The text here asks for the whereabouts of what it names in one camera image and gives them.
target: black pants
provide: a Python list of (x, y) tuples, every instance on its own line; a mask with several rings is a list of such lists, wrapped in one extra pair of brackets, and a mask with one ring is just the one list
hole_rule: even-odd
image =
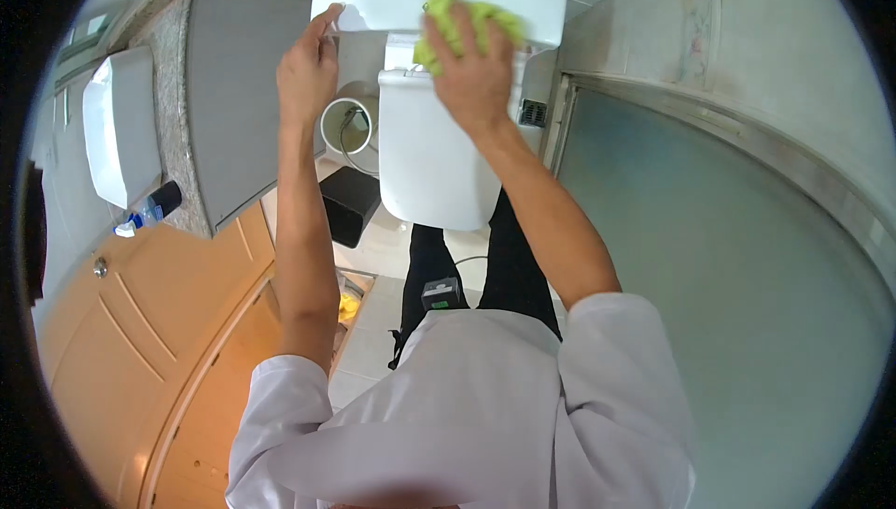
[[(546, 324), (562, 340), (547, 280), (532, 256), (529, 241), (516, 221), (504, 190), (498, 196), (489, 225), (492, 233), (488, 239), (486, 285), (478, 308), (527, 314)], [(463, 288), (454, 258), (445, 246), (442, 230), (414, 225), (410, 236), (410, 267), (401, 304), (401, 329), (392, 331), (395, 359), (390, 368), (395, 369), (405, 342), (426, 315), (421, 301), (423, 287), (431, 281), (449, 277), (457, 278)], [(469, 308), (463, 290), (461, 303), (460, 308)]]

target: shower door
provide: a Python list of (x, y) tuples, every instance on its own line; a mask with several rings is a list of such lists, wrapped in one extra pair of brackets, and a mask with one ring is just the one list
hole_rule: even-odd
[(891, 290), (823, 197), (606, 92), (569, 93), (553, 167), (663, 316), (696, 424), (691, 507), (811, 506), (875, 398)]

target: plastic bottle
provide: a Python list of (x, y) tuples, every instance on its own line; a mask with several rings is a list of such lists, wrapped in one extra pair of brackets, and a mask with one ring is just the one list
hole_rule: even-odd
[(129, 213), (127, 220), (113, 229), (120, 237), (133, 237), (141, 227), (157, 225), (181, 203), (180, 188), (173, 180), (143, 198)]
[(144, 227), (152, 227), (161, 222), (165, 217), (162, 214), (162, 207), (157, 205), (156, 201), (152, 199), (152, 194), (138, 202), (133, 210), (136, 215), (140, 217), (140, 221), (143, 223)]

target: door knob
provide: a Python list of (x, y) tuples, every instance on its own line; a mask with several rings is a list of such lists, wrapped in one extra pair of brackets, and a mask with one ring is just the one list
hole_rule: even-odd
[(108, 273), (108, 269), (106, 268), (106, 259), (103, 257), (97, 258), (96, 262), (93, 263), (93, 275), (95, 275), (99, 279), (103, 279), (106, 277)]

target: yellow-green cloth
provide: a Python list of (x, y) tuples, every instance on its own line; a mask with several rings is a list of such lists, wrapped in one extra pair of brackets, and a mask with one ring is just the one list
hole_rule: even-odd
[[(439, 33), (442, 33), (445, 41), (454, 50), (455, 56), (463, 56), (463, 43), (461, 32), (454, 24), (454, 18), (450, 10), (454, 0), (429, 0), (427, 13), (435, 20)], [(519, 47), (522, 44), (525, 25), (516, 15), (487, 2), (464, 2), (469, 10), (473, 29), (476, 31), (476, 44), (479, 50), (485, 54), (488, 51), (488, 32), (486, 19), (491, 18), (501, 27), (513, 45)], [(426, 37), (421, 38), (414, 45), (414, 62), (425, 67), (433, 76), (442, 75), (442, 65), (435, 57), (433, 48), (427, 42)]]

